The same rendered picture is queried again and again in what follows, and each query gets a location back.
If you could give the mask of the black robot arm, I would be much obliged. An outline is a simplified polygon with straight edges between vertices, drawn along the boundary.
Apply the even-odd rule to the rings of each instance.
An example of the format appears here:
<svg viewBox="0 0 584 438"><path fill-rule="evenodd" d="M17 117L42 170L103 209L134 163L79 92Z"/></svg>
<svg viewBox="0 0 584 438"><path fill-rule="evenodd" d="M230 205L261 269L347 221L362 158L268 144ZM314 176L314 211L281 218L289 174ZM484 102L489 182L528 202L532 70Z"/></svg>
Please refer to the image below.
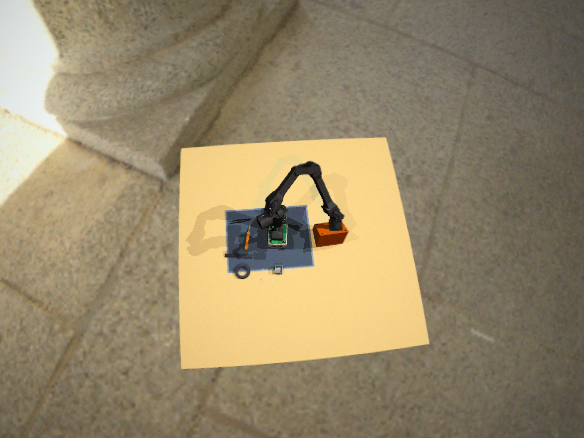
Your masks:
<svg viewBox="0 0 584 438"><path fill-rule="evenodd" d="M343 230L342 227L342 219L344 219L345 215L340 212L339 207L336 203L332 200L328 189L323 181L322 178L322 170L320 164L314 161L307 161L306 163L301 163L299 165L295 165L291 167L291 170L283 179L281 184L278 186L276 190L271 192L265 199L265 213L257 216L257 223L260 228L263 230L264 228L269 228L270 225L275 226L273 220L276 222L280 222L284 218L284 213L288 211L285 205L282 205L284 196L292 184L295 182L299 175L309 175L317 189L318 192L323 200L323 205L321 206L323 212L330 216L329 219L329 229L330 231L341 231ZM269 209L271 208L271 210Z"/></svg>

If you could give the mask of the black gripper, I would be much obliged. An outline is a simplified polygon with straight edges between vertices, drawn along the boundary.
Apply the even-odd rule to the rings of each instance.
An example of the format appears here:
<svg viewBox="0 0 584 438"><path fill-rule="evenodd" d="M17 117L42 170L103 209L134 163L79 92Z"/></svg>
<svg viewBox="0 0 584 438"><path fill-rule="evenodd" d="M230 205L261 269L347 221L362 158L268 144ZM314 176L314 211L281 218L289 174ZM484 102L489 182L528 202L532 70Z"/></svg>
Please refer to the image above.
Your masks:
<svg viewBox="0 0 584 438"><path fill-rule="evenodd" d="M282 228L281 226L283 226L284 218L280 222L276 222L273 220L273 223L275 226L274 228L271 229L271 240L282 241L284 228Z"/></svg>

